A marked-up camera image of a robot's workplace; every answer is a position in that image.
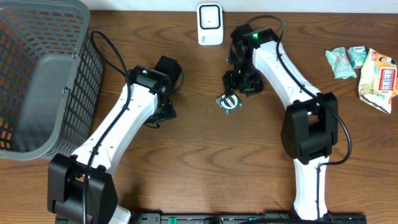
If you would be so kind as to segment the dark green round-logo box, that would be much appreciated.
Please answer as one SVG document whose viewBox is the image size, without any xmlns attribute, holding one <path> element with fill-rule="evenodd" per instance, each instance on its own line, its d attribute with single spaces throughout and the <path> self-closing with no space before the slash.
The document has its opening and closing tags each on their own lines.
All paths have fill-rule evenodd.
<svg viewBox="0 0 398 224">
<path fill-rule="evenodd" d="M 232 91 L 230 95 L 221 95 L 216 99 L 217 105 L 223 110 L 226 116 L 240 109 L 243 103 L 240 98 Z"/>
</svg>

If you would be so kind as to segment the teal snack wrapper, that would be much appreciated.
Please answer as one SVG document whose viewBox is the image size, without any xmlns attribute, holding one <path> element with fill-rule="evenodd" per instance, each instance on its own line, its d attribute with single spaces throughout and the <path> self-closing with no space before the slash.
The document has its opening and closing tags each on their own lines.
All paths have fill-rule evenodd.
<svg viewBox="0 0 398 224">
<path fill-rule="evenodd" d="M 350 64 L 344 47 L 327 50 L 325 57 L 331 66 L 335 79 L 356 78 L 357 75 Z"/>
</svg>

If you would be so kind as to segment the small teal tissue pack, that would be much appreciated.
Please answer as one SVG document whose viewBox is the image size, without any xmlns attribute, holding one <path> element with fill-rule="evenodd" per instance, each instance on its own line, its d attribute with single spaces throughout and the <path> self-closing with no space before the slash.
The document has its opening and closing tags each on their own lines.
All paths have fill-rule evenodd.
<svg viewBox="0 0 398 224">
<path fill-rule="evenodd" d="M 348 55 L 354 69 L 361 68 L 366 60 L 367 52 L 364 46 L 350 47 Z"/>
</svg>

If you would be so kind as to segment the yellow wet wipes pack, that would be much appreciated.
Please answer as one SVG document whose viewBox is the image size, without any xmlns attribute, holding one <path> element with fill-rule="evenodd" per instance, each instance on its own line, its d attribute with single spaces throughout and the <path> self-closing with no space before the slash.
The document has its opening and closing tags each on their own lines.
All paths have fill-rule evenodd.
<svg viewBox="0 0 398 224">
<path fill-rule="evenodd" d="M 389 56 L 369 48 L 361 68 L 359 99 L 374 108 L 391 114 L 392 98 L 397 94 L 397 64 Z"/>
</svg>

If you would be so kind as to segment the orange tissue pack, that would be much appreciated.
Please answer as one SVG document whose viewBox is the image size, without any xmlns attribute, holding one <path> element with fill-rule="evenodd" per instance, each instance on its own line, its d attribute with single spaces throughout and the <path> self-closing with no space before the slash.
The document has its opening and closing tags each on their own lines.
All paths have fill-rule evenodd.
<svg viewBox="0 0 398 224">
<path fill-rule="evenodd" d="M 394 90 L 392 92 L 392 97 L 396 97 L 398 95 L 398 78 L 396 78 L 396 82 L 394 85 Z"/>
</svg>

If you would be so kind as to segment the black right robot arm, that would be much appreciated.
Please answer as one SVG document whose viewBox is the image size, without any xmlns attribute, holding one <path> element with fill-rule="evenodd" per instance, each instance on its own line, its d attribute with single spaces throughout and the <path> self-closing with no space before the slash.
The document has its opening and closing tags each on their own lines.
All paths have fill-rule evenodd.
<svg viewBox="0 0 398 224">
<path fill-rule="evenodd" d="M 235 28 L 229 63 L 234 68 L 223 77 L 227 102 L 236 91 L 247 96 L 260 93 L 263 80 L 277 93 L 285 108 L 280 138 L 295 167 L 295 215 L 324 220 L 326 166 L 338 140 L 336 97 L 303 77 L 272 29 L 254 31 L 248 24 Z"/>
</svg>

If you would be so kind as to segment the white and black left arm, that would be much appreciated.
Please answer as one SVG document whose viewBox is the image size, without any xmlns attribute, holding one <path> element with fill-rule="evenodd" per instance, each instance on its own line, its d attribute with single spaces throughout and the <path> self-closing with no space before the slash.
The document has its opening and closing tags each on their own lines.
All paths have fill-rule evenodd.
<svg viewBox="0 0 398 224">
<path fill-rule="evenodd" d="M 48 169 L 47 209 L 75 223 L 129 223 L 118 204 L 113 176 L 139 128 L 169 105 L 183 75 L 179 64 L 135 66 L 131 79 L 96 131 L 70 156 L 56 154 Z"/>
</svg>

